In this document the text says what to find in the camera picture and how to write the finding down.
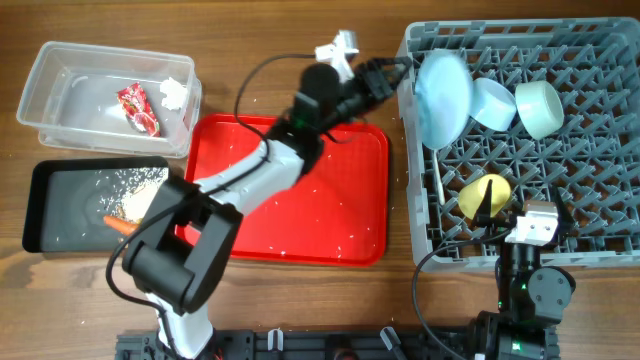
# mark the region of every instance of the white tissue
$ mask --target white tissue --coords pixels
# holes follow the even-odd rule
[[[160,83],[160,91],[167,95],[162,99],[162,106],[169,110],[180,109],[187,98],[187,89],[171,77]]]

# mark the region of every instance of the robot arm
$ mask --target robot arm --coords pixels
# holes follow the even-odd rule
[[[337,39],[347,33],[341,32]],[[348,51],[337,53],[346,56]],[[278,118],[265,141],[245,159],[195,184],[179,177],[167,179],[143,222],[169,207],[181,206],[129,244],[122,267],[150,301],[165,309],[170,331],[159,321],[159,339],[170,346],[170,333],[179,357],[208,356],[214,329],[208,320],[207,300],[224,273],[243,216],[311,171],[322,154],[322,135],[392,97],[411,66],[406,58],[372,59],[345,78],[341,75],[344,63],[334,62],[341,64],[339,69],[314,64],[304,71],[290,115]],[[245,175],[227,188],[202,196],[240,174]],[[199,230],[197,244],[191,247],[178,238],[176,226]]]
[[[555,246],[574,226],[558,189],[553,202],[527,200],[507,221],[490,217],[491,182],[473,225],[511,229],[496,263],[499,313],[482,311],[469,327],[469,350],[483,359],[559,359],[554,326],[560,324],[576,282],[565,270],[542,266],[540,250]]]

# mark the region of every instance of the white bowl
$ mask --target white bowl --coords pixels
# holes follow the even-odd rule
[[[473,82],[473,102],[469,115],[496,131],[506,131],[516,115],[516,98],[504,86],[487,78]]]
[[[556,90],[546,81],[519,84],[516,105],[529,135],[540,140],[562,127],[564,110]]]
[[[454,142],[469,119],[471,76],[466,64],[447,50],[435,50],[418,71],[416,100],[422,143],[439,150]]]

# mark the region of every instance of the wooden surface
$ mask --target wooden surface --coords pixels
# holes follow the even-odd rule
[[[123,302],[104,281],[105,258],[45,260],[20,239],[33,167],[104,154],[47,148],[15,118],[27,74],[49,40],[186,54],[205,90],[202,114],[231,111],[244,76],[263,58],[311,52],[337,29],[357,31],[362,58],[393,56],[422,20],[638,16],[637,1],[212,1],[180,4],[0,7],[0,358],[113,357],[117,334],[156,327],[151,310]],[[303,62],[274,64],[250,86],[242,112],[276,114],[291,103]],[[221,329],[344,329],[416,325],[405,197],[407,159],[397,103],[371,114],[392,144],[388,251],[367,269],[231,261],[209,302]],[[174,165],[184,166],[183,161]],[[640,358],[637,268],[572,269],[578,281],[559,333],[565,359]],[[120,270],[116,281],[136,293]],[[421,307],[442,325],[495,310],[491,275],[425,275]]]

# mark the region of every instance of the gray dish rack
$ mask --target gray dish rack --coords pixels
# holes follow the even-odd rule
[[[460,138],[438,153],[446,203],[435,192],[431,151],[423,148],[414,103],[416,75],[434,49],[449,49],[472,77],[488,77],[515,92],[546,80],[558,91],[564,126],[533,140],[516,116],[506,132],[470,120]],[[458,192],[487,173],[512,186],[505,207],[550,200],[550,186],[578,222],[563,246],[543,253],[546,265],[640,264],[640,23],[631,18],[419,22],[398,50],[414,69],[398,88],[409,156],[409,205],[414,262],[427,253],[483,233],[470,228]],[[424,271],[494,269],[494,246],[456,249],[434,257]]]

